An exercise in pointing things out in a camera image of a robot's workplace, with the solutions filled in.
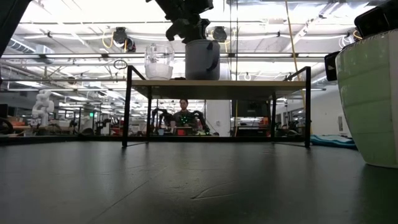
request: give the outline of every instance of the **dark floor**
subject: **dark floor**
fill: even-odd
[[[0,147],[0,223],[398,223],[398,170],[269,143]]]

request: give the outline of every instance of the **desk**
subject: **desk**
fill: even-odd
[[[310,146],[310,101],[311,101],[311,67],[304,67],[295,74],[305,73],[305,82],[289,81],[213,81],[213,80],[132,80],[132,72],[142,75],[133,65],[127,67],[126,104],[124,105],[123,147],[127,147],[127,131],[130,115],[131,89],[148,98],[147,130],[150,130],[152,99],[179,99],[182,96],[196,100],[272,100],[271,141],[275,141],[275,108],[276,99],[306,89],[306,135],[305,147]]]

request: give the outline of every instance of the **man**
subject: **man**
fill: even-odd
[[[173,117],[175,119],[175,124],[177,127],[197,127],[197,120],[196,118],[190,118],[188,114],[190,113],[187,110],[188,107],[188,100],[180,100],[180,107],[181,110],[175,114]]]

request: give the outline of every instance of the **gray container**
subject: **gray container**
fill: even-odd
[[[220,79],[220,45],[215,40],[194,40],[185,46],[187,80]]]

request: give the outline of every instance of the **shelf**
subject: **shelf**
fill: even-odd
[[[153,99],[192,100],[267,100],[275,92],[277,98],[305,88],[305,82],[284,81],[208,81],[208,80],[133,80],[132,88]]]

